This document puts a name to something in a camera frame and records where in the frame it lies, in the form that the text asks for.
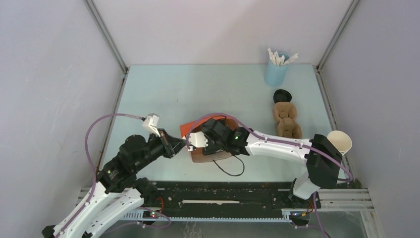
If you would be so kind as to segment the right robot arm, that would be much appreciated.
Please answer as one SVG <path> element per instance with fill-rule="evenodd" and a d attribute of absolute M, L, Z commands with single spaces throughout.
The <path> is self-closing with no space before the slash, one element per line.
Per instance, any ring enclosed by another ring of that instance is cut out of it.
<path fill-rule="evenodd" d="M 269 156 L 300 164 L 304 173 L 295 179 L 288 201 L 303 206 L 319 189 L 335 189 L 339 180 L 342 154 L 321 134 L 312 139 L 292 139 L 267 135 L 247 127 L 230 129 L 220 120 L 210 119 L 201 125 L 208 145 L 233 156 Z"/>

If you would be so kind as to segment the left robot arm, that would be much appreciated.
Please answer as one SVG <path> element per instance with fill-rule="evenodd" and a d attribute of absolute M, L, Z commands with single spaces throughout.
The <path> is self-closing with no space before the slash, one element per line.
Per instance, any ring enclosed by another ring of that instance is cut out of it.
<path fill-rule="evenodd" d="M 148 139 L 129 136 L 76 208 L 59 224 L 45 227 L 43 237 L 98 238 L 134 208 L 152 206 L 157 188 L 147 178 L 137 178 L 137 173 L 159 157 L 174 157 L 185 144 L 164 129 Z"/>

